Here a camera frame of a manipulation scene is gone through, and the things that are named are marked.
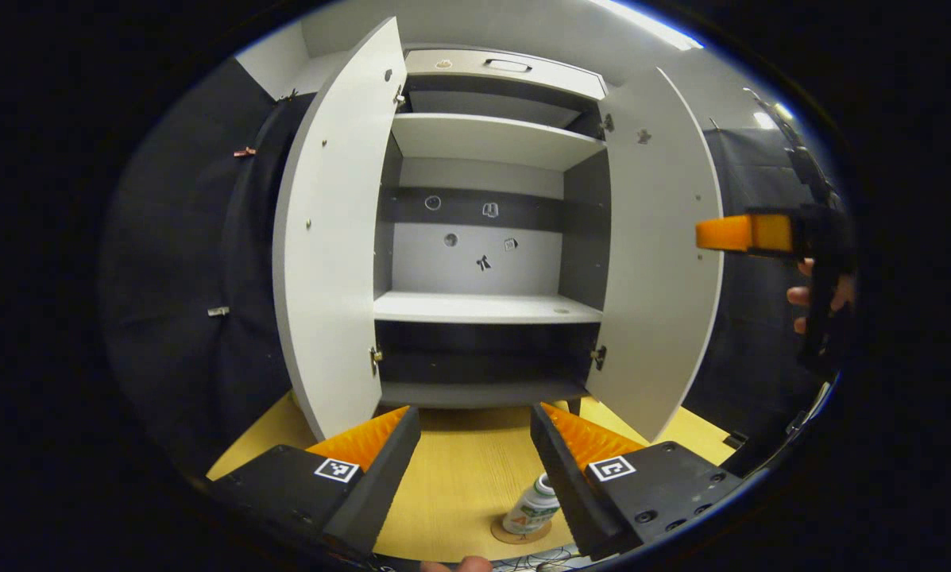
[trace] cabinet door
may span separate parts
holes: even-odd
[[[694,246],[694,224],[722,213],[694,114],[663,70],[610,91],[599,109],[613,189],[609,279],[588,391],[654,441],[683,402],[708,346],[722,253]]]
[[[405,83],[395,18],[352,51],[295,135],[276,206],[274,301],[298,403],[318,439],[370,419],[373,235],[384,151]]]

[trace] sticker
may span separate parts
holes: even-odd
[[[628,463],[627,459],[624,459],[623,456],[588,463],[588,467],[591,467],[592,472],[595,473],[595,477],[599,477],[599,481],[610,481],[610,479],[620,478],[625,474],[637,472],[637,470],[631,466],[631,463]]]
[[[358,465],[355,463],[327,459],[313,474],[330,478],[331,481],[348,482],[355,475],[355,471],[358,471]]]

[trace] white bottle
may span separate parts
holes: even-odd
[[[540,529],[559,510],[559,500],[543,472],[504,517],[504,529],[512,535],[530,535]]]

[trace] black backdrop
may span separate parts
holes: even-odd
[[[705,21],[683,28],[745,40],[845,135],[828,139],[859,225],[864,353],[752,499],[650,563],[951,567],[951,7],[690,6]],[[302,7],[0,8],[0,569],[302,568],[149,444],[94,305],[108,193],[135,145],[195,77]]]

